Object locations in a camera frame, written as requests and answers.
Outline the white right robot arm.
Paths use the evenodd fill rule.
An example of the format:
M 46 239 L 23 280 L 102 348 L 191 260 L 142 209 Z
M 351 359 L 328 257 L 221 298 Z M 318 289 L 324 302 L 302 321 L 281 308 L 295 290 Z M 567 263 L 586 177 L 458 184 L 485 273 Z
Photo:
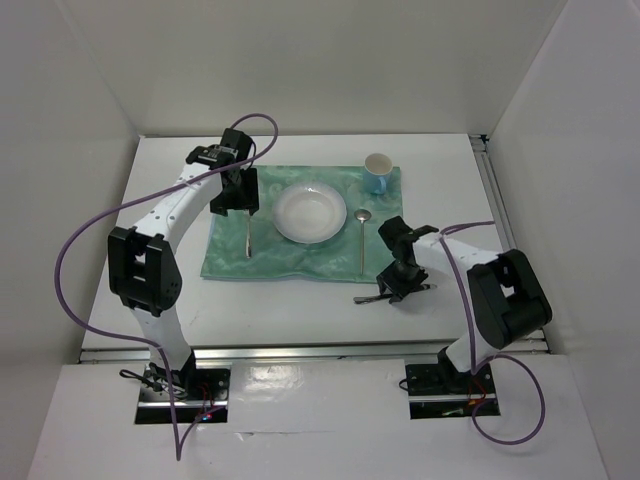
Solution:
M 467 331 L 438 353 L 433 377 L 448 393 L 462 392 L 483 362 L 552 320 L 550 303 L 524 252 L 482 250 L 450 238 L 490 224 L 478 221 L 441 230 L 430 225 L 414 229 L 396 216 L 378 229 L 393 257 L 376 277 L 379 294 L 389 303 L 425 290 L 432 271 L 457 284 Z

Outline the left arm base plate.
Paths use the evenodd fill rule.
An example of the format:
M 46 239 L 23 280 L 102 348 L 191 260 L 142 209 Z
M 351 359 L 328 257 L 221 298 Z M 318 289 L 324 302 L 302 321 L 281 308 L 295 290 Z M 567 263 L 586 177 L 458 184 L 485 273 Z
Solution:
M 149 367 L 142 374 L 121 369 L 119 376 L 137 380 L 140 390 L 135 415 L 137 425 L 170 424 L 169 388 L 156 379 Z M 194 383 L 187 389 L 174 387 L 178 424 L 192 423 L 201 416 L 202 423 L 226 423 L 231 370 L 229 368 L 198 369 Z

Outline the light blue mug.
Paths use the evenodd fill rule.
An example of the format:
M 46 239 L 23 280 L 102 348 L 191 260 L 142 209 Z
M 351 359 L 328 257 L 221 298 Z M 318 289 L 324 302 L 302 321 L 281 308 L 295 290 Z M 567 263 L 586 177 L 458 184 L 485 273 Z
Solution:
M 363 185 L 364 190 L 374 195 L 384 195 L 389 186 L 393 163 L 391 159 L 381 153 L 373 153 L 364 161 Z

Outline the silver metal fork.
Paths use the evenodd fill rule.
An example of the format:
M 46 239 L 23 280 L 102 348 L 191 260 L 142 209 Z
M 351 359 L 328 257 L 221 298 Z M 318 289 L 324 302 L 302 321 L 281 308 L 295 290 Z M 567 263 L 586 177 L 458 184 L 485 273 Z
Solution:
M 253 256 L 253 244 L 252 244 L 252 214 L 250 211 L 246 211 L 246 242 L 245 242 L 245 256 L 247 259 L 251 259 Z

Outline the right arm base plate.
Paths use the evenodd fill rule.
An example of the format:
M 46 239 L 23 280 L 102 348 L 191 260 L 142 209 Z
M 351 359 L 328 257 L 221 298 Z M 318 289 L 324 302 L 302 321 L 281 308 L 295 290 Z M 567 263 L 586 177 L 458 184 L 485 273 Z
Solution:
M 398 386 L 408 395 L 412 420 L 471 417 L 475 408 L 478 416 L 500 415 L 489 366 L 446 383 L 437 364 L 408 364 Z

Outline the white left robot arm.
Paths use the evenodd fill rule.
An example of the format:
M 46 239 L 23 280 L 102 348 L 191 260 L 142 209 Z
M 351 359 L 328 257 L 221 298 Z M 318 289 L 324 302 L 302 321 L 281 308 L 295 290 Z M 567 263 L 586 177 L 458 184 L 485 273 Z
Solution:
M 251 138 L 223 140 L 199 146 L 187 157 L 175 182 L 176 191 L 163 198 L 134 226 L 114 228 L 108 236 L 109 287 L 138 321 L 151 348 L 154 381 L 176 399 L 196 390 L 195 354 L 185 340 L 176 302 L 182 276 L 175 253 L 196 217 L 204 209 L 219 216 L 259 210 L 257 169 L 237 168 L 200 180 L 217 167 L 246 160 L 255 149 Z

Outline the white plate blue rim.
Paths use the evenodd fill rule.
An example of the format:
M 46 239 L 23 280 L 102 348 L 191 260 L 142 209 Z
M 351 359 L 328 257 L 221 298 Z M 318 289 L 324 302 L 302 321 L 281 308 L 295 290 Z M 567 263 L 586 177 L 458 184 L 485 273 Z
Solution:
M 275 200 L 272 222 L 286 239 L 299 244 L 323 243 L 346 222 L 343 197 L 322 182 L 301 182 L 285 188 Z

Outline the black handled knife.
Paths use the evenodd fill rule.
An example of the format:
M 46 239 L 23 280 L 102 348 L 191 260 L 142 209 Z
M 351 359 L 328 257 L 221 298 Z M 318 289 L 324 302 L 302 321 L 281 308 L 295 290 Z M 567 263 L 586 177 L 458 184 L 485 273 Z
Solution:
M 433 284 L 421 284 L 416 288 L 414 288 L 413 290 L 411 290 L 410 293 L 419 293 L 427 290 L 432 290 L 435 288 L 436 288 L 436 285 L 433 285 Z M 393 303 L 398 303 L 402 301 L 403 297 L 397 294 L 388 292 L 388 293 L 382 293 L 374 296 L 357 296 L 353 298 L 353 302 L 356 305 L 364 305 L 364 304 L 369 304 L 369 303 L 383 301 L 383 300 L 387 300 L 389 304 L 393 304 Z

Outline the silver metal spoon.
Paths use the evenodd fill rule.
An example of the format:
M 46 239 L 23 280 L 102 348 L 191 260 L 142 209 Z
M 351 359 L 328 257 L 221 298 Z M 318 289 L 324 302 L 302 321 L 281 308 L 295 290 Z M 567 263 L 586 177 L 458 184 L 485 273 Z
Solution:
M 365 225 L 371 219 L 371 212 L 366 209 L 357 209 L 354 212 L 354 217 L 360 224 L 360 240 L 359 240 L 359 250 L 360 250 L 360 274 L 364 274 L 365 269 Z

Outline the green damask cloth placemat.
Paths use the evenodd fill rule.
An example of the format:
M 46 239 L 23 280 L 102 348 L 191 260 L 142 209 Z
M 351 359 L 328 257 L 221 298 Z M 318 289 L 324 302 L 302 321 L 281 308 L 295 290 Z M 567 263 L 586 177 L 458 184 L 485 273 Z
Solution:
M 214 216 L 200 268 L 206 280 L 271 280 L 302 276 L 349 283 L 375 282 L 393 260 L 378 234 L 382 223 L 403 214 L 401 178 L 393 168 L 384 195 L 366 192 L 362 167 L 259 166 L 260 209 L 252 216 L 253 256 L 245 256 L 246 214 L 232 211 Z M 323 243 L 305 245 L 283 237 L 272 222 L 272 208 L 282 191 L 294 184 L 319 181 L 333 187 L 345 200 L 347 218 L 340 232 Z M 371 212 L 365 225 L 365 269 L 360 274 L 360 224 L 357 209 Z

